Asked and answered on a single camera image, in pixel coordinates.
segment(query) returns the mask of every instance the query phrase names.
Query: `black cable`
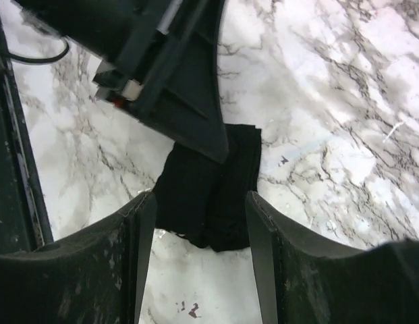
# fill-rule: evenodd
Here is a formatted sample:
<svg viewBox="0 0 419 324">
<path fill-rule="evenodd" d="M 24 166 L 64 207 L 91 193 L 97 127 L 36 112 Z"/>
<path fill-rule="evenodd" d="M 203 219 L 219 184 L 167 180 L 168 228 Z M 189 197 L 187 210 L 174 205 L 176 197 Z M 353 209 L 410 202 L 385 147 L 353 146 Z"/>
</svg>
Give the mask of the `black cable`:
<svg viewBox="0 0 419 324">
<path fill-rule="evenodd" d="M 60 59 L 66 56 L 69 52 L 69 43 L 67 42 L 65 38 L 62 38 L 62 41 L 65 45 L 65 49 L 60 54 L 54 57 L 46 57 L 46 58 L 24 57 L 24 56 L 10 53 L 7 49 L 4 49 L 1 46 L 0 46 L 0 54 L 2 56 L 8 57 L 9 59 L 12 59 L 22 64 L 30 64 L 30 65 L 52 64 L 52 63 L 58 62 Z"/>
</svg>

